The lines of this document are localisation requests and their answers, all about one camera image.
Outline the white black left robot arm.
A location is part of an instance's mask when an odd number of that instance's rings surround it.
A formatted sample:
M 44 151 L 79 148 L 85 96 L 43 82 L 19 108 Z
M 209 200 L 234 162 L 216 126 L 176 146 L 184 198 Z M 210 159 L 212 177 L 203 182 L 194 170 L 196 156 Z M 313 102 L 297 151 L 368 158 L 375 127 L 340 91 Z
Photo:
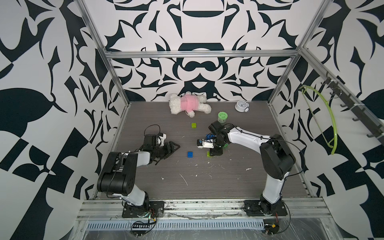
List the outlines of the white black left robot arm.
M 110 152 L 97 181 L 98 192 L 108 198 L 120 198 L 129 207 L 148 211 L 149 195 L 136 186 L 137 167 L 158 164 L 181 146 L 169 141 L 166 134 L 148 134 L 143 145 L 134 152 Z

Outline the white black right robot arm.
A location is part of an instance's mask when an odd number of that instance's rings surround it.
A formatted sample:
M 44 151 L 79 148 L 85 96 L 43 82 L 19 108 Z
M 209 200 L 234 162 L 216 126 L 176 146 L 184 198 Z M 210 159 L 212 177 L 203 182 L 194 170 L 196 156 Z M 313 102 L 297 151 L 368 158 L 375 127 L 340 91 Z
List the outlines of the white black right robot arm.
M 289 144 L 280 135 L 264 136 L 241 129 L 231 123 L 222 125 L 215 121 L 209 126 L 213 138 L 211 156 L 221 156 L 226 144 L 238 144 L 255 151 L 262 157 L 267 180 L 261 201 L 275 205 L 282 198 L 285 179 L 296 163 Z

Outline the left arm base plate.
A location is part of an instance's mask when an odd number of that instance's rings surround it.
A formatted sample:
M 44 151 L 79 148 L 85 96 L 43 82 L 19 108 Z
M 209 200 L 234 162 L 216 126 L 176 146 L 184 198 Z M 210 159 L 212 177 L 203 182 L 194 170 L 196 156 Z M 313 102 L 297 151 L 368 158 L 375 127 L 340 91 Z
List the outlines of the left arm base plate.
M 165 209 L 164 201 L 144 202 L 140 207 L 133 206 L 124 201 L 122 218 L 154 218 L 162 216 Z

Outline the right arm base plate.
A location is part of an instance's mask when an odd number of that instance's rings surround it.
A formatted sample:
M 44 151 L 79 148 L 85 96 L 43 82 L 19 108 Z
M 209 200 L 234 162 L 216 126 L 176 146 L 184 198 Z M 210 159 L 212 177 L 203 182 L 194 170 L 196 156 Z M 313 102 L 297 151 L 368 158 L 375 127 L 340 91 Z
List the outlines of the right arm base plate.
M 287 216 L 287 208 L 282 200 L 278 200 L 276 203 L 271 204 L 267 200 L 245 200 L 244 208 L 245 213 L 250 217 L 262 217 L 262 216 Z

